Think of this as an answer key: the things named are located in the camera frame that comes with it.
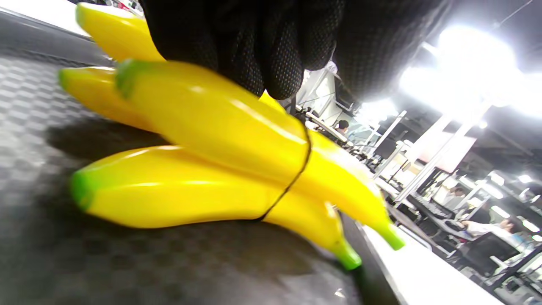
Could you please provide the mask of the person's left hand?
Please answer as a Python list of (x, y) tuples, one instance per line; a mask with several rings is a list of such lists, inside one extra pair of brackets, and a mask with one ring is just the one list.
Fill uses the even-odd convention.
[(332, 61), (356, 101), (388, 95), (451, 0), (142, 0), (166, 60), (284, 100)]

